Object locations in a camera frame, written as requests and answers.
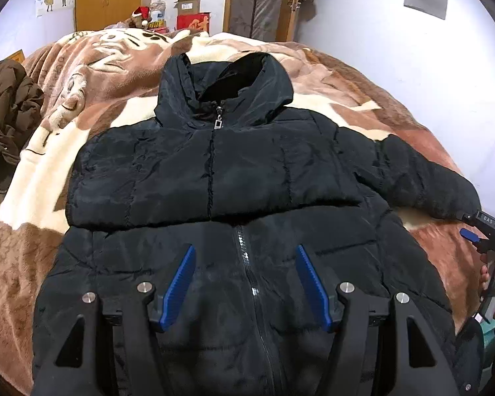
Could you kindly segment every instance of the jacket hood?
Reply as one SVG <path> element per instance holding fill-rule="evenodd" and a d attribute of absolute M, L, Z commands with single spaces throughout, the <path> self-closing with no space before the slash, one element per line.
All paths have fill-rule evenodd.
<path fill-rule="evenodd" d="M 155 113 L 166 128 L 212 128 L 220 105 L 224 127 L 255 126 L 292 101 L 290 78 L 270 54 L 198 64 L 181 54 L 165 63 Z"/>

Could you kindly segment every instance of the santa hat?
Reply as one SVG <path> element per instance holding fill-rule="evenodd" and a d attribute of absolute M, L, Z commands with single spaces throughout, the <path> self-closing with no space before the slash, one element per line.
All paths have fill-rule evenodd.
<path fill-rule="evenodd" d="M 148 8 L 147 6 L 140 6 L 132 14 L 132 19 L 134 19 L 135 21 L 137 18 L 141 17 L 141 19 L 143 19 L 141 25 L 146 27 L 148 25 L 149 14 L 150 14 L 150 8 Z"/>

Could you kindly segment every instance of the brown jacket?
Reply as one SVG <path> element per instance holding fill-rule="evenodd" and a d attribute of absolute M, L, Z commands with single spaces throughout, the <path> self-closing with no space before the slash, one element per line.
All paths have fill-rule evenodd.
<path fill-rule="evenodd" d="M 6 193 L 19 154 L 41 120 L 42 89 L 11 59 L 0 61 L 0 194 Z"/>

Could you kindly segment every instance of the cartoon print blanket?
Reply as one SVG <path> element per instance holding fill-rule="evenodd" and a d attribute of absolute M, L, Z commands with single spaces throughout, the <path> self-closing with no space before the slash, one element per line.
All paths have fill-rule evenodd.
<path fill-rule="evenodd" d="M 396 134 L 428 159 L 458 168 L 428 129 L 380 87 L 338 59 L 297 43 L 264 43 L 184 30 L 173 36 L 139 29 L 75 33 L 43 47 L 24 65 L 44 90 L 43 120 L 6 196 L 0 196 L 0 374 L 24 394 L 32 387 L 35 298 L 68 229 L 67 183 L 77 151 L 111 126 L 154 116 L 161 68 L 186 52 L 193 63 L 270 52 L 294 86 L 294 107 L 318 111 L 373 139 Z M 477 307 L 478 254 L 458 223 L 398 210 L 444 282 L 457 329 Z"/>

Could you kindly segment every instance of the metal screw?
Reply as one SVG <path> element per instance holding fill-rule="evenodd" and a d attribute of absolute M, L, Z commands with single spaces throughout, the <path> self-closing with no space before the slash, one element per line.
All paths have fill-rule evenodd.
<path fill-rule="evenodd" d="M 97 296 L 95 296 L 95 293 L 94 292 L 88 292 L 88 293 L 85 293 L 83 295 L 83 302 L 85 304 L 91 304 L 93 301 L 95 301 L 95 298 Z"/>
<path fill-rule="evenodd" d="M 403 292 L 400 292 L 396 295 L 396 300 L 400 303 L 400 304 L 406 304 L 409 302 L 410 298 L 409 298 L 409 295 L 407 293 L 403 293 Z"/>
<path fill-rule="evenodd" d="M 138 284 L 138 292 L 140 293 L 148 293 L 152 290 L 152 283 L 148 281 L 144 281 L 143 283 Z"/>
<path fill-rule="evenodd" d="M 344 293 L 352 293 L 355 289 L 354 285 L 349 282 L 344 282 L 339 285 L 339 288 L 344 292 Z"/>

